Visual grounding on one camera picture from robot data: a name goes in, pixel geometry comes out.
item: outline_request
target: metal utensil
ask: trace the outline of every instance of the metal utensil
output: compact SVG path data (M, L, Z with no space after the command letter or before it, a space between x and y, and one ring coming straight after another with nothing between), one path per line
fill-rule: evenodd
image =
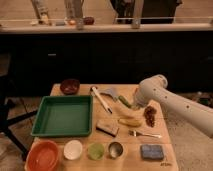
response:
M137 137L137 136L149 136L149 137L155 137L155 138L162 137L162 135L160 135L160 134L148 134L148 133L138 132L136 130L129 130L129 135L132 135L134 137Z
M117 90L114 87L110 87L106 90L100 90L101 94L109 95L113 98L114 101L120 100L126 107L131 108L131 104L125 99L124 96L118 95Z

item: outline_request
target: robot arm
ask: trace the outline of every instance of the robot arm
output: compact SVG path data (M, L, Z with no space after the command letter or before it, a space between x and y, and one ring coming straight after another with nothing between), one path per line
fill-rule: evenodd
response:
M156 100L213 138L213 109L166 90L167 85L167 79L163 75L141 81L134 95L134 103L145 106L149 100Z

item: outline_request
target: green plastic tray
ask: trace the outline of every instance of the green plastic tray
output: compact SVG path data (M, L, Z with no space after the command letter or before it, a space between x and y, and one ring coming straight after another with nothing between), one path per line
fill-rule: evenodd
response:
M31 135L88 136L92 130L92 101L88 95L43 97Z

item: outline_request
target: wooden table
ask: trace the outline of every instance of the wooden table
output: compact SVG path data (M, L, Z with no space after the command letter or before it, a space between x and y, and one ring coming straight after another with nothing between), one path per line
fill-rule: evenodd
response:
M133 93L137 88L137 85L110 85L110 84L97 84L99 90L115 87L117 93L121 94L128 99L129 102L133 101ZM63 95L60 91L60 84L53 85L51 96ZM78 95L87 95L90 93L89 84L81 84ZM105 111L100 101L93 98L93 127L92 133L88 137L71 137L71 138L48 138L57 142L60 147L60 164L58 170L63 171L177 171L178 166L176 162L175 153L171 144L171 140L168 134L168 130L165 124L164 116L162 114L159 103L150 101L150 105L157 109L155 115L156 122L154 128L146 125L145 118L143 117L143 108L138 111L133 111L125 107L119 101L114 102L109 96L102 96L112 109L112 114ZM113 138L112 136L96 130L95 125L99 119L106 122L118 123L119 118L134 117L142 121L142 126L137 128L138 131L144 133L161 134L162 138L152 137L133 137L128 135L128 126L119 124L118 135ZM35 138L34 143L40 141L42 138ZM74 161L69 161L63 156L64 145L73 139L77 139L83 144L82 156ZM118 141L124 147L122 156L117 159L111 159L108 153L108 145L110 142ZM101 160L91 160L87 155L88 146L94 142L102 143L105 147L105 154ZM146 161L141 158L140 146L142 144L160 144L163 147L165 158L162 161Z

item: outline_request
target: black chair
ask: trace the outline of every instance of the black chair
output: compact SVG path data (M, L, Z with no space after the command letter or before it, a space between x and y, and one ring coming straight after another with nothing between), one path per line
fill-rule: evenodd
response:
M28 150L15 137L15 135L12 133L9 127L13 124L16 124L17 122L32 117L37 113L37 111L27 112L15 118L8 119L10 107L12 107L13 105L11 100L5 103L7 95L7 87L10 82L10 78L8 76L9 65L10 65L10 56L0 55L0 132L3 132L22 151L22 159L25 160L28 154Z

